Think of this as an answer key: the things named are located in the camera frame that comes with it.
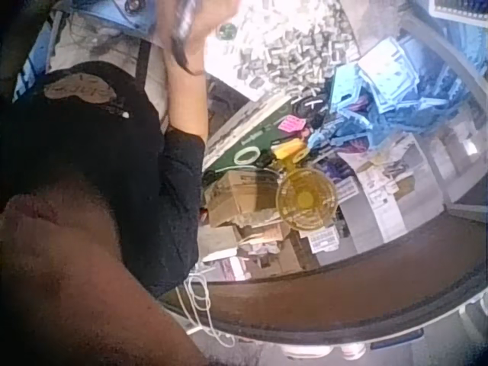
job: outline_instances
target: green surface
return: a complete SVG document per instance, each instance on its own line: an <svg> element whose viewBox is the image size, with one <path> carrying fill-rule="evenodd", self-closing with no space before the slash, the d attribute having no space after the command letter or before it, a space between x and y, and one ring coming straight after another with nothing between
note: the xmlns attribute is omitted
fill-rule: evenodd
<svg viewBox="0 0 488 366"><path fill-rule="evenodd" d="M289 133L279 130L277 126L275 126L275 123L290 113L291 104L288 101L273 112L268 118L258 124L258 126L254 127L241 140L237 141L219 159L217 159L214 164L210 166L209 170L218 170L235 165L234 156L245 147L257 146L259 149L269 149L272 141L288 136ZM259 133L259 131L263 131L263 133L252 141L248 142L250 136Z"/></svg>

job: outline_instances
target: pile of small parts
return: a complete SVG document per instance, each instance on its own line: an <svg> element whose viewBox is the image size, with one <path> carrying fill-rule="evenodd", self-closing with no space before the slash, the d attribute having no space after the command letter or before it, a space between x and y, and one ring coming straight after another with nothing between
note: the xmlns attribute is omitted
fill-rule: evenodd
<svg viewBox="0 0 488 366"><path fill-rule="evenodd" d="M306 88L321 89L337 66L358 58L351 26L337 0L301 0L294 19L290 12L280 12L285 5L273 8L272 2L264 0L262 9L253 8L252 22L239 30L245 36L239 43L238 78L251 88L269 83L270 92L303 96ZM264 36L256 29L256 12L263 14L264 24L275 25Z"/></svg>

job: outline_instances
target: black shirt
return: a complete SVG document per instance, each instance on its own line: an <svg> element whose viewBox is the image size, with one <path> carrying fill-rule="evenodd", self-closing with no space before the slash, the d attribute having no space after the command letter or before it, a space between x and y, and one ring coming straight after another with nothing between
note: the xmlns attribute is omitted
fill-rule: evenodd
<svg viewBox="0 0 488 366"><path fill-rule="evenodd" d="M37 82L2 117L0 154L1 207L83 174L112 210L124 264L153 296L197 261L204 142L162 135L144 90L116 66L83 63Z"/></svg>

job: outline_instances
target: person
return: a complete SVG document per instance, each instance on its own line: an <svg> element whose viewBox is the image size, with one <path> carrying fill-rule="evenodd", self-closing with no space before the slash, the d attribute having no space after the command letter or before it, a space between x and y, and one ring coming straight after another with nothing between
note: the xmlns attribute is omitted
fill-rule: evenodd
<svg viewBox="0 0 488 366"><path fill-rule="evenodd" d="M198 72L207 35L238 5L203 2L186 49L196 75L165 51L164 135L134 78L102 62L51 72L6 109L2 358L207 363L155 298L183 282L197 260L208 134L206 79ZM163 43L174 14L175 0L160 2Z"/></svg>

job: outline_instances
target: barcode label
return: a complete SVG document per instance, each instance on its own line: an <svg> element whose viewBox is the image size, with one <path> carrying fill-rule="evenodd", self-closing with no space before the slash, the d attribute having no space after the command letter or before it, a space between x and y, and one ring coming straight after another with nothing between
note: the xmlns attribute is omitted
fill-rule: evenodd
<svg viewBox="0 0 488 366"><path fill-rule="evenodd" d="M337 190L339 204L359 193L359 187L356 184L354 177L348 177L343 181L340 181L335 185L335 189Z"/></svg>
<svg viewBox="0 0 488 366"><path fill-rule="evenodd" d="M339 233L335 226L328 229L314 231L308 236L312 253L326 251L339 245Z"/></svg>

